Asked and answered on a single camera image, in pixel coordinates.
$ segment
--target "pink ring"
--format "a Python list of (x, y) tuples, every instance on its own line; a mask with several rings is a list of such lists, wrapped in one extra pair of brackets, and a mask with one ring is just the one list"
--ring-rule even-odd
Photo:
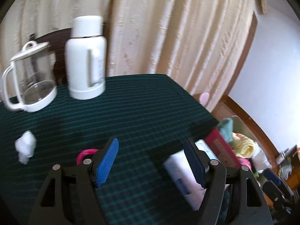
[(87, 149), (79, 153), (77, 156), (76, 164), (79, 165), (85, 156), (87, 155), (94, 155), (99, 149)]

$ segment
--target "white wall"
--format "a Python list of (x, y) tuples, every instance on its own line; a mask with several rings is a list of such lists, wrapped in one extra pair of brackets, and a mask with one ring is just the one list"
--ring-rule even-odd
[(267, 2), (229, 96), (283, 151), (300, 143), (300, 22), (286, 0)]

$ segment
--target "curtain fold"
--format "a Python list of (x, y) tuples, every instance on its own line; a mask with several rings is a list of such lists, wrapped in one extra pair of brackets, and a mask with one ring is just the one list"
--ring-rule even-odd
[(71, 28), (77, 16), (101, 15), (109, 25), (107, 76), (167, 74), (191, 95), (208, 92), (212, 111), (242, 53), (254, 1), (16, 0), (0, 24), (0, 71), (31, 34)]

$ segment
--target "silver bolt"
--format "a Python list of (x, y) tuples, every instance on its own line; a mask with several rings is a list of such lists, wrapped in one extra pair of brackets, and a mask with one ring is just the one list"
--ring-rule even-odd
[(59, 164), (55, 164), (55, 165), (53, 166), (53, 170), (58, 170), (58, 169), (60, 169), (60, 165), (59, 165)]
[(246, 166), (246, 165), (243, 165), (243, 166), (242, 166), (242, 169), (243, 169), (244, 171), (248, 171), (248, 170), (249, 170), (249, 167)]
[(217, 160), (211, 160), (210, 164), (214, 165), (214, 166), (217, 166), (219, 164), (219, 162)]
[(83, 161), (83, 164), (89, 165), (91, 162), (92, 162), (91, 159), (85, 159), (85, 160)]

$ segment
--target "white box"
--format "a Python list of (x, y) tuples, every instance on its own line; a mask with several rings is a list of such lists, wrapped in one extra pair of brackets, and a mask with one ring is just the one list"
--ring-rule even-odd
[[(218, 160), (203, 140), (195, 144), (199, 150), (205, 151), (210, 159)], [(184, 151), (171, 155), (163, 165), (192, 209), (199, 210), (206, 190), (196, 182)]]

